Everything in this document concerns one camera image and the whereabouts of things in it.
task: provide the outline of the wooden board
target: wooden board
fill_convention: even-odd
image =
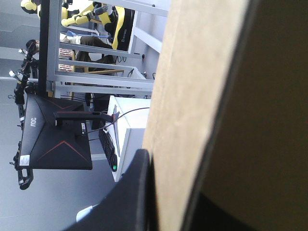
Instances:
[[[260,1],[204,194],[256,230],[308,230],[308,1]]]
[[[143,143],[162,231],[182,226],[246,8],[246,0],[172,1]]]

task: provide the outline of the metal frame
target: metal frame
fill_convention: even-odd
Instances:
[[[98,48],[86,45],[60,42],[59,41],[60,31],[64,30],[64,27],[61,26],[62,1],[61,0],[50,1],[47,80],[56,82],[54,86],[55,89],[57,89],[57,92],[71,90],[72,92],[87,91],[87,92],[97,92],[97,93],[108,92],[112,94],[118,93],[118,94],[151,95],[154,81],[145,79],[145,77],[139,72],[139,70],[136,67],[59,59],[59,48],[141,59],[140,54],[132,53],[132,51],[134,51],[135,43],[133,42],[133,40],[135,36],[140,38],[142,41],[146,42],[150,47],[155,49],[157,52],[161,51],[161,42],[159,40],[157,40],[151,35],[148,35],[146,32],[136,27],[137,16],[138,16],[138,11],[140,11],[166,17],[168,11],[156,8],[148,3],[141,3],[135,0],[97,0],[97,1],[105,4],[112,4],[135,10],[135,18],[133,22],[133,28],[128,51],[118,51],[106,48]],[[77,26],[69,26],[68,28],[88,31],[92,33],[97,32],[95,30]],[[95,68],[107,68],[107,69],[122,69],[125,71],[124,74],[127,74],[128,72],[132,71],[132,75],[130,75],[130,78],[128,78],[128,77],[95,75],[89,73],[68,73],[59,71],[58,70],[59,64],[95,67]],[[76,84],[87,84],[95,86],[63,85],[63,82],[71,82]]]
[[[163,17],[168,16],[168,11],[160,8],[156,8],[154,6],[145,4],[143,2],[134,1],[134,0],[96,0],[97,2],[111,4],[114,6],[121,6],[127,9],[132,9],[140,12],[150,13],[154,15],[160,15]]]

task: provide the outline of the cardboard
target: cardboard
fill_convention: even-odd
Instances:
[[[172,1],[143,143],[162,231],[182,227],[247,4]]]

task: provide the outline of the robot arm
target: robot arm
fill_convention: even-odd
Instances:
[[[18,112],[19,112],[19,118],[20,118],[22,130],[24,127],[24,120],[25,120],[24,92],[25,91],[28,92],[27,82],[28,82],[28,79],[30,78],[30,67],[31,65],[33,65],[33,62],[35,61],[32,56],[37,52],[37,46],[36,46],[35,40],[30,40],[27,43],[27,51],[28,53],[26,54],[26,57],[24,59],[22,69],[18,71],[18,73],[10,71],[10,76],[17,80],[14,93],[15,93],[15,103],[18,106]],[[30,183],[33,180],[33,170],[27,169],[26,176],[23,176],[22,169],[18,167],[19,158],[20,158],[20,150],[21,150],[21,141],[18,143],[18,150],[17,150],[16,155],[13,158],[13,162],[10,162],[10,164],[14,165],[14,168],[18,173],[19,188],[21,190],[25,190],[30,186]]]
[[[105,25],[106,23],[110,22],[110,19],[108,16],[112,15],[112,7],[110,5],[101,4],[98,2],[91,2],[90,5],[88,5],[84,10],[82,10],[80,13],[74,14],[71,17],[68,17],[67,19],[64,17],[61,21],[62,26],[70,26],[72,24],[84,24],[89,22],[92,17],[99,16],[102,24]]]

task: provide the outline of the red stripe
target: red stripe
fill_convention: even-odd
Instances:
[[[38,159],[38,161],[42,158],[42,157],[44,157],[45,155],[47,155],[48,153],[50,153],[52,150],[54,150],[55,148],[57,148],[57,147],[59,147],[61,144],[66,144],[68,147],[70,147],[74,152],[76,152],[78,155],[80,155],[82,158],[84,158],[86,161],[87,161],[87,159],[82,155],[82,154],[80,154],[71,144],[69,144],[68,142],[66,142],[66,141],[61,141],[60,143],[58,143],[56,146],[54,146],[53,148],[51,148],[49,151],[47,151],[44,155],[42,155],[39,159]]]

